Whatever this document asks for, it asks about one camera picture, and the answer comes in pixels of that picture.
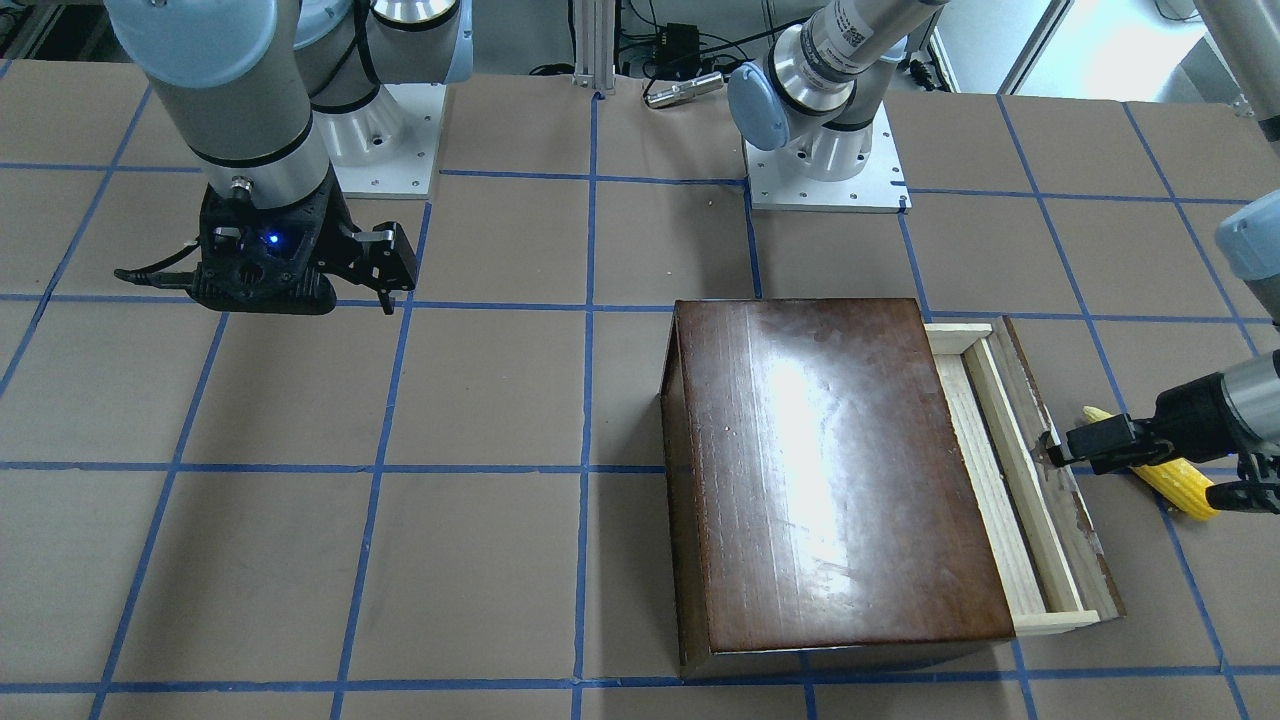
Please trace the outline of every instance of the black cable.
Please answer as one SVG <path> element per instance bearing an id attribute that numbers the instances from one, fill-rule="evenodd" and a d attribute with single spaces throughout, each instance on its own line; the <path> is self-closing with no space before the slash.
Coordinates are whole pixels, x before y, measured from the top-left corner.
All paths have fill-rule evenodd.
<path id="1" fill-rule="evenodd" d="M 151 274 L 157 273 L 173 265 L 174 263 L 178 263 L 187 255 L 195 252 L 197 247 L 200 247 L 200 238 L 196 238 L 183 245 L 182 250 L 174 252 L 173 255 L 165 258 L 164 260 L 160 260 L 157 263 L 151 263 L 146 268 L 138 268 L 137 270 L 116 269 L 113 274 L 124 282 L 131 282 L 133 284 L 148 284 Z"/>
<path id="2" fill-rule="evenodd" d="M 536 68 L 529 70 L 531 76 L 571 76 L 573 74 L 573 65 L 568 63 L 548 63 L 545 65 L 538 65 Z"/>
<path id="3" fill-rule="evenodd" d="M 307 97 L 315 100 L 316 97 L 320 96 L 321 92 L 329 90 L 329 86 L 333 85 L 334 78 L 337 78 L 338 73 L 342 72 L 342 67 L 347 64 L 347 60 L 351 59 L 351 54 L 356 51 L 356 45 L 357 41 L 355 37 L 352 37 L 351 45 L 347 45 L 347 49 L 343 50 L 342 56 L 338 58 L 338 61 L 333 64 L 333 69 L 329 70 L 329 74 L 325 76 L 324 82 L 320 83 L 320 87 L 317 87 L 315 92 L 308 94 Z"/>
<path id="4" fill-rule="evenodd" d="M 657 44 L 658 44 L 657 38 L 654 38 L 654 40 L 646 40 L 644 42 L 632 42 L 631 45 L 623 45 L 622 47 L 618 47 L 618 53 L 622 53 L 622 51 L 626 51 L 626 50 L 635 50 L 636 47 L 653 47 Z"/>
<path id="5" fill-rule="evenodd" d="M 723 38 L 723 37 L 721 37 L 718 35 L 712 35 L 709 32 L 699 32 L 698 35 L 700 35 L 703 37 L 710 37 L 712 40 L 719 40 L 721 42 L 727 42 L 728 45 L 732 45 L 733 47 L 737 49 L 739 53 L 742 54 L 742 59 L 745 59 L 745 60 L 750 60 L 751 59 L 751 56 L 746 54 L 746 50 L 742 50 L 742 46 L 739 45 L 737 42 L 732 41 L 732 40 L 726 40 L 726 38 Z"/>
<path id="6" fill-rule="evenodd" d="M 685 54 L 685 55 L 682 55 L 680 58 L 675 58 L 672 60 L 668 60 L 668 61 L 663 63 L 662 65 L 659 65 L 659 68 L 666 68 L 666 67 L 669 67 L 669 65 L 675 65 L 675 64 L 681 63 L 684 60 L 687 60 L 690 58 L 700 58 L 704 53 L 718 53 L 721 50 L 728 50 L 730 47 L 735 47 L 735 46 L 737 46 L 737 45 L 740 45 L 742 42 L 750 42 L 753 40 L 759 40 L 762 37 L 767 37 L 767 36 L 769 36 L 769 35 L 772 35 L 774 32 L 782 32 L 783 29 L 787 29 L 788 27 L 791 27 L 794 24 L 800 24 L 800 23 L 803 23 L 803 22 L 805 22 L 808 19 L 809 19 L 808 15 L 804 17 L 804 18 L 796 18 L 794 20 L 788 20 L 786 23 L 782 23 L 782 24 L 780 24 L 777 27 L 771 27 L 769 29 L 767 29 L 764 32 L 758 32 L 755 35 L 749 35 L 746 37 L 740 37 L 740 38 L 735 40 L 733 42 L 727 42 L 724 45 L 717 45 L 714 47 L 704 47 L 704 49 L 700 49 L 698 53 L 689 53 L 689 54 Z M 648 72 L 645 72 L 644 65 L 640 67 L 640 72 L 643 72 L 644 76 L 646 78 L 649 78 L 649 82 L 644 86 L 644 90 L 640 91 L 640 96 L 643 97 L 645 95 L 649 95 L 649 91 L 653 90 L 653 83 L 657 82 L 657 78 L 654 78 Z"/>
<path id="7" fill-rule="evenodd" d="M 568 46 L 573 49 L 577 58 L 577 29 L 573 27 L 573 0 L 568 0 Z"/>
<path id="8" fill-rule="evenodd" d="M 773 27 L 773 0 L 764 0 L 764 24 Z M 769 40 L 777 42 L 778 36 L 771 32 Z"/>
<path id="9" fill-rule="evenodd" d="M 1151 3 L 1152 3 L 1152 5 L 1156 6 L 1156 12 L 1160 13 L 1160 17 L 1165 18 L 1166 20 L 1172 20 L 1175 23 L 1192 23 L 1192 22 L 1201 20 L 1199 10 L 1196 10 L 1190 15 L 1179 17 L 1179 15 L 1171 15 L 1171 14 L 1166 13 L 1165 12 L 1165 6 L 1160 4 L 1160 0 L 1151 0 Z"/>

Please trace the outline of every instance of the floor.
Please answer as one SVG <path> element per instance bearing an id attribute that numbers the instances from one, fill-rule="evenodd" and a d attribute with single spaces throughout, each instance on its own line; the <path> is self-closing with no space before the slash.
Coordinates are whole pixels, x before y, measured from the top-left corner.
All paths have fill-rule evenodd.
<path id="1" fill-rule="evenodd" d="M 1060 425 L 1149 413 L 1280 347 L 1211 242 L 1256 126 L 892 94 L 909 214 L 753 213 L 723 99 L 637 95 L 474 78 L 434 202 L 352 201 L 419 237 L 393 318 L 229 316 L 110 277 L 204 183 L 141 74 L 0 65 L 0 717 L 1280 716 L 1280 525 L 1129 477 L 1080 477 L 1124 620 L 681 684 L 655 402 L 675 299 L 911 296 L 1012 315 Z"/>

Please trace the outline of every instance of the grid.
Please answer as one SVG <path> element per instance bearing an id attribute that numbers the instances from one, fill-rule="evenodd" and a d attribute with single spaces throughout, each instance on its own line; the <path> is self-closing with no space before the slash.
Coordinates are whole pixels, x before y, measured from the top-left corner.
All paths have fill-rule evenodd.
<path id="1" fill-rule="evenodd" d="M 0 78 L 4 78 L 13 63 L 5 63 L 0 67 Z M 151 91 L 147 88 L 142 92 L 140 101 L 133 111 L 129 124 L 119 141 L 114 155 L 109 164 L 95 165 L 95 164 L 52 164 L 52 163 L 8 163 L 0 161 L 0 169 L 13 169 L 13 170 L 93 170 L 101 172 L 102 179 L 97 186 L 92 200 L 88 204 L 73 237 L 67 245 L 65 254 L 61 256 L 52 273 L 52 277 L 47 282 L 44 292 L 35 293 L 6 293 L 0 295 L 0 302 L 35 302 L 35 309 L 29 323 L 27 323 L 26 331 L 23 332 L 17 347 L 12 354 L 12 360 L 5 368 L 3 378 L 0 378 L 0 411 L 4 410 L 3 398 L 5 392 L 9 389 L 15 374 L 23 366 L 23 359 L 28 347 L 32 343 L 33 337 L 41 328 L 41 322 L 45 318 L 46 310 L 51 305 L 59 304 L 97 304 L 97 305 L 113 305 L 113 304 L 168 304 L 168 305 L 183 305 L 189 304 L 186 299 L 178 299 L 172 296 L 115 296 L 115 295 L 56 295 L 55 288 L 58 287 L 60 279 L 67 272 L 68 265 L 72 263 L 73 256 L 81 245 L 82 238 L 87 228 L 90 227 L 93 214 L 100 206 L 104 195 L 108 191 L 109 183 L 113 177 L 123 173 L 193 173 L 198 172 L 193 168 L 168 168 L 168 167 L 148 167 L 148 165 L 125 165 L 122 164 L 122 158 L 125 154 L 125 149 L 129 145 L 131 137 L 133 136 L 140 118 L 146 109 L 148 100 L 151 99 Z M 442 170 L 442 176 L 447 177 L 479 177 L 479 178 L 509 178 L 521 179 L 526 182 L 539 182 L 539 181 L 571 181 L 575 183 L 585 183 L 588 187 L 588 220 L 586 220 L 586 295 L 585 302 L 582 304 L 556 304 L 556 302 L 475 302 L 475 301 L 448 301 L 448 300 L 422 300 L 417 297 L 417 293 L 410 293 L 408 297 L 402 302 L 402 313 L 399 316 L 399 329 L 396 343 L 394 360 L 392 363 L 390 380 L 385 389 L 387 404 L 385 413 L 381 419 L 380 432 L 378 436 L 376 455 L 371 464 L 255 464 L 255 462 L 242 462 L 242 464 L 229 464 L 229 462 L 191 462 L 184 461 L 183 456 L 187 450 L 188 439 L 192 434 L 192 428 L 196 423 L 197 414 L 204 400 L 205 389 L 209 384 L 210 375 L 212 373 L 215 360 L 219 354 L 219 348 L 223 343 L 224 336 L 227 333 L 229 318 L 227 314 L 219 316 L 216 327 L 212 331 L 212 337 L 207 346 L 207 352 L 204 356 L 204 364 L 201 366 L 198 380 L 195 384 L 195 389 L 191 396 L 191 401 L 187 406 L 184 421 L 178 436 L 177 445 L 173 448 L 172 457 L 168 462 L 131 462 L 131 461 L 102 461 L 95 459 L 65 459 L 56 461 L 45 460 L 9 460 L 0 457 L 0 470 L 36 470 L 36 471 L 54 471 L 54 470 L 95 470 L 95 471 L 156 471 L 164 474 L 164 480 L 160 488 L 159 498 L 155 503 L 155 509 L 151 516 L 146 539 L 142 546 L 142 552 L 137 560 L 136 571 L 133 575 L 133 582 L 129 587 L 128 597 L 124 602 L 124 609 L 120 615 L 118 628 L 114 639 L 110 646 L 110 651 L 105 660 L 102 667 L 101 678 L 99 682 L 78 682 L 78 683 L 54 683 L 54 682 L 29 682 L 29 683 L 0 683 L 0 698 L 4 696 L 18 696 L 18 694 L 87 694 L 92 696 L 92 703 L 90 707 L 88 716 L 96 719 L 102 715 L 104 705 L 109 696 L 123 694 L 123 693 L 201 693 L 201 692 L 220 692 L 220 693 L 325 693 L 332 697 L 330 702 L 330 717 L 342 717 L 344 702 L 353 693 L 376 693 L 385 691 L 563 691 L 570 693 L 570 716 L 575 720 L 584 716 L 584 691 L 620 691 L 625 688 L 672 688 L 682 687 L 685 683 L 673 676 L 590 676 L 585 673 L 584 655 L 585 655 L 585 633 L 586 633 L 586 605 L 588 605 L 588 571 L 589 571 L 589 496 L 591 492 L 593 475 L 596 474 L 630 474 L 630 475 L 650 475 L 660 474 L 663 468 L 660 465 L 620 465 L 620 464 L 591 464 L 591 446 L 593 446 L 593 357 L 595 350 L 595 337 L 596 337 L 596 319 L 604 314 L 668 314 L 671 311 L 671 305 L 655 304 L 655 305 L 620 305 L 620 304 L 598 304 L 596 302 L 596 225 L 598 225 L 598 191 L 605 183 L 618 183 L 618 184 L 662 184 L 662 186 L 722 186 L 736 188 L 742 195 L 742 218 L 745 223 L 745 243 L 746 243 L 746 256 L 750 264 L 750 283 L 753 287 L 753 293 L 755 297 L 765 297 L 764 281 L 762 278 L 762 260 L 759 258 L 756 228 L 754 222 L 754 215 L 750 208 L 750 192 L 748 183 L 741 178 L 662 178 L 662 177 L 643 177 L 643 176 L 616 176 L 616 174 L 603 174 L 599 172 L 599 127 L 600 127 L 600 104 L 603 96 L 594 96 L 590 100 L 590 146 L 589 146 L 589 170 L 586 173 L 540 173 L 540 172 L 506 172 L 506 170 L 476 170 L 476 169 L 454 169 L 447 168 Z M 1032 163 L 1028 158 L 1023 142 L 1019 136 L 1018 128 L 1010 111 L 1006 106 L 1004 99 L 997 97 L 997 104 L 1000 108 L 1001 117 L 1007 129 L 1009 137 L 1016 150 L 1018 159 L 1025 172 L 1027 182 L 1030 186 L 1030 191 L 1001 191 L 1001 190 L 973 190 L 973 188 L 946 188 L 946 187 L 911 187 L 911 192 L 920 196 L 931 195 L 943 195 L 943 196 L 986 196 L 986 197 L 1012 197 L 1012 199 L 1032 199 L 1036 201 L 1039 214 L 1043 218 L 1044 228 L 1052 238 L 1053 250 L 1061 263 L 1062 270 L 1070 284 L 1071 293 L 1078 305 L 1076 313 L 1038 313 L 1038 311 L 975 311 L 975 310 L 946 310 L 936 307 L 929 302 L 929 288 L 924 273 L 922 272 L 922 263 L 916 252 L 916 243 L 913 242 L 913 232 L 910 227 L 910 217 L 906 213 L 899 213 L 896 215 L 896 224 L 901 234 L 901 242 L 905 250 L 906 259 L 910 265 L 911 281 L 914 283 L 916 297 L 920 302 L 922 313 L 927 322 L 932 320 L 945 320 L 945 319 L 969 319 L 969 318 L 989 318 L 1000 314 L 1007 314 L 1015 319 L 1027 320 L 1048 320 L 1048 322 L 1075 322 L 1083 323 L 1088 329 L 1088 334 L 1092 340 L 1093 348 L 1097 354 L 1097 359 L 1106 374 L 1106 379 L 1114 393 L 1114 400 L 1116 405 L 1121 409 L 1128 409 L 1125 402 L 1125 396 L 1121 392 L 1120 382 L 1117 380 L 1116 373 L 1112 368 L 1107 348 L 1103 346 L 1103 337 L 1100 332 L 1100 323 L 1153 323 L 1153 324 L 1202 324 L 1202 325 L 1230 325 L 1239 331 L 1242 338 L 1251 351 L 1258 352 L 1253 337 L 1248 332 L 1251 325 L 1266 325 L 1270 324 L 1270 319 L 1254 315 L 1242 315 L 1236 309 L 1229 292 L 1224 284 L 1222 278 L 1217 274 L 1212 260 L 1206 252 L 1201 238 L 1197 236 L 1193 228 L 1192 220 L 1188 218 L 1185 211 L 1187 206 L 1190 205 L 1220 205 L 1226 210 L 1234 206 L 1244 205 L 1249 199 L 1240 197 L 1183 197 L 1175 193 L 1174 186 L 1166 177 L 1161 163 L 1157 160 L 1156 154 L 1152 151 L 1151 145 L 1140 127 L 1138 119 L 1135 118 L 1133 110 L 1124 105 L 1124 113 L 1128 118 L 1132 131 L 1137 140 L 1139 141 L 1147 159 L 1149 160 L 1152 168 L 1160 177 L 1160 181 L 1166 190 L 1164 196 L 1139 196 L 1139 195 L 1084 195 L 1084 193 L 1065 193 L 1065 192 L 1043 192 L 1037 182 L 1037 176 L 1033 172 Z M 1114 201 L 1114 202 L 1144 202 L 1144 204 L 1161 204 L 1171 205 L 1181 223 L 1185 227 L 1188 241 L 1193 245 L 1196 252 L 1203 263 L 1203 270 L 1212 281 L 1216 291 L 1219 292 L 1224 306 L 1228 309 L 1225 315 L 1124 315 L 1124 314 L 1094 314 L 1091 311 L 1085 293 L 1080 287 L 1076 277 L 1076 272 L 1073 269 L 1071 260 L 1069 258 L 1068 249 L 1065 247 L 1062 238 L 1056 228 L 1053 215 L 1047 205 L 1048 200 L 1073 200 L 1073 201 Z M 429 227 L 431 223 L 431 205 L 426 205 L 422 213 L 421 232 L 419 236 L 419 256 L 426 258 L 426 251 L 430 246 L 429 242 Z M 339 302 L 343 307 L 376 307 L 376 302 L 371 300 L 342 300 Z M 577 464 L 394 464 L 388 461 L 388 446 L 392 439 L 393 425 L 397 414 L 397 400 L 399 398 L 399 379 L 402 370 L 404 369 L 406 350 L 411 337 L 415 314 L 421 310 L 495 310 L 495 311 L 529 311 L 529 313 L 571 313 L 581 314 L 584 319 L 582 328 L 582 429 L 581 429 L 581 446 L 579 454 Z M 1211 473 L 1228 474 L 1230 473 L 1226 468 L 1211 468 Z M 347 621 L 342 638 L 342 651 L 338 660 L 338 673 L 332 680 L 302 680 L 302 682 L 250 682 L 250 680 L 237 680 L 232 679 L 209 679 L 209 680 L 175 680 L 175 682 L 123 682 L 115 678 L 116 665 L 120 659 L 122 648 L 125 643 L 125 638 L 129 632 L 131 621 L 133 619 L 133 612 L 137 606 L 138 596 L 142 592 L 142 587 L 148 571 L 148 564 L 152 556 L 152 551 L 156 546 L 157 537 L 161 530 L 161 525 L 165 518 L 166 506 L 170 500 L 170 495 L 179 474 L 184 473 L 224 473 L 224 474 L 238 474 L 238 473 L 284 473 L 284 474 L 333 474 L 333 473 L 349 473 L 358 474 L 361 477 L 369 475 L 369 496 L 366 515 L 364 520 L 364 528 L 361 532 L 361 544 L 358 552 L 358 561 L 355 573 L 355 584 L 351 589 L 349 611 L 347 612 Z M 392 475 L 399 474 L 440 474 L 440 475 L 480 475 L 480 474 L 562 474 L 562 475 L 576 475 L 579 479 L 577 488 L 577 542 L 576 542 L 576 571 L 575 571 L 575 588 L 573 588 L 573 662 L 572 674 L 570 676 L 552 676 L 552 678 L 454 678 L 454 679 L 355 679 L 351 676 L 351 664 L 353 648 L 358 641 L 357 625 L 361 616 L 361 610 L 364 605 L 365 583 L 369 573 L 370 553 L 374 550 L 374 537 L 375 529 L 379 520 L 379 501 L 381 496 L 383 480 Z M 694 685 L 716 685 L 716 687 L 795 687 L 804 693 L 803 711 L 806 717 L 818 719 L 822 716 L 837 716 L 838 710 L 836 707 L 828 706 L 822 701 L 819 694 L 820 688 L 827 687 L 841 687 L 841 685 L 882 685 L 882 687 L 899 687 L 899 685 L 938 685 L 950 683 L 1016 683 L 1020 689 L 1021 700 L 1025 706 L 1025 714 L 1028 717 L 1038 717 L 1041 712 L 1037 710 L 1036 692 L 1033 683 L 1037 682 L 1050 682 L 1050 680 L 1100 680 L 1100 679 L 1125 679 L 1125 678 L 1212 678 L 1220 680 L 1226 685 L 1230 698 L 1234 703 L 1234 715 L 1239 717 L 1249 717 L 1249 706 L 1245 702 L 1244 696 L 1239 688 L 1238 679 L 1244 676 L 1276 676 L 1280 675 L 1280 664 L 1233 664 L 1228 660 L 1226 651 L 1224 650 L 1222 642 L 1219 637 L 1217 626 L 1215 624 L 1215 618 L 1211 615 L 1206 600 L 1202 593 L 1201 583 L 1197 580 L 1197 575 L 1192 569 L 1192 564 L 1188 561 L 1187 553 L 1183 548 L 1183 542 L 1179 532 L 1179 524 L 1170 516 L 1167 507 L 1158 500 L 1155 498 L 1152 503 L 1155 511 L 1158 512 L 1161 523 L 1165 528 L 1167 541 L 1172 548 L 1174 556 L 1176 559 L 1178 566 L 1181 570 L 1183 579 L 1190 597 L 1193 598 L 1196 611 L 1198 614 L 1198 621 L 1202 624 L 1203 633 L 1207 635 L 1213 655 L 1216 657 L 1215 665 L 1165 665 L 1165 666 L 1103 666 L 1103 667 L 1028 667 L 1028 662 L 1024 657 L 1024 643 L 1018 641 L 1011 643 L 1011 652 L 1014 660 L 1014 667 L 1007 670 L 946 670 L 946 671 L 931 671 L 931 673 L 847 673 L 847 671 L 831 671 L 820 667 L 814 667 L 812 659 L 806 653 L 801 653 L 799 657 L 801 671 L 785 675 L 785 676 L 768 676 L 768 678 L 736 678 L 736 679 L 717 679 L 717 680 L 704 680 L 698 683 L 691 683 Z M 1262 716 L 1262 711 L 1254 710 L 1253 716 Z"/>

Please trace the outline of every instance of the label sticker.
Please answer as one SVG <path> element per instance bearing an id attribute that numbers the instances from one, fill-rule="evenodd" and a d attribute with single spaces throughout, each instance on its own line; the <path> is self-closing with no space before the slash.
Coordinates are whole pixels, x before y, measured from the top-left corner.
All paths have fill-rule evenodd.
<path id="1" fill-rule="evenodd" d="M 818 56 L 832 68 L 856 74 L 865 65 L 852 63 L 854 51 L 863 46 L 876 32 L 872 26 L 858 14 L 858 8 L 852 3 L 832 3 L 822 10 L 819 17 L 822 38 L 817 44 Z"/>

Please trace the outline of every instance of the robotic arm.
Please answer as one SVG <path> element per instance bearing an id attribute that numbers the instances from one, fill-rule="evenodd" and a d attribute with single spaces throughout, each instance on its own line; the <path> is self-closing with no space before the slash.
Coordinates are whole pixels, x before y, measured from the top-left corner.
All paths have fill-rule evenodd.
<path id="1" fill-rule="evenodd" d="M 859 160 L 870 152 L 858 138 L 884 94 L 882 56 L 946 1 L 832 0 L 787 28 L 768 58 L 740 67 L 728 83 L 742 137 L 760 150 L 795 150 L 785 155 L 804 159 L 801 172 L 814 179 L 852 177 L 860 167 L 833 160 L 847 158 L 850 145 Z M 1198 5 L 1280 151 L 1280 10 L 1260 0 Z M 1280 327 L 1280 191 L 1228 218 L 1217 242 Z M 1046 436 L 1041 448 L 1057 466 L 1089 461 L 1100 474 L 1235 454 L 1240 482 L 1211 487 L 1210 505 L 1280 514 L 1280 351 L 1160 393 L 1149 419 L 1119 415 L 1070 430 L 1061 443 Z"/>
<path id="2" fill-rule="evenodd" d="M 1280 191 L 1224 220 L 1217 243 L 1231 270 L 1280 323 Z M 1048 434 L 1041 438 L 1053 465 L 1088 461 L 1098 474 L 1234 454 L 1240 480 L 1210 487 L 1208 503 L 1280 514 L 1280 350 L 1166 389 L 1149 419 L 1116 415 L 1055 442 Z"/>
<path id="3" fill-rule="evenodd" d="M 335 274 L 374 290 L 390 314 L 390 293 L 413 288 L 413 249 L 399 223 L 355 225 L 317 126 L 367 122 L 360 111 L 385 101 L 383 81 L 465 79 L 470 40 L 461 40 L 458 19 L 468 0 L 106 0 L 106 8 L 209 179 L 197 242 L 116 277 L 183 290 L 212 310 L 319 315 L 337 304 L 326 277 Z M 388 140 L 367 128 L 355 136 Z M 165 272 L 196 247 L 195 272 Z"/>

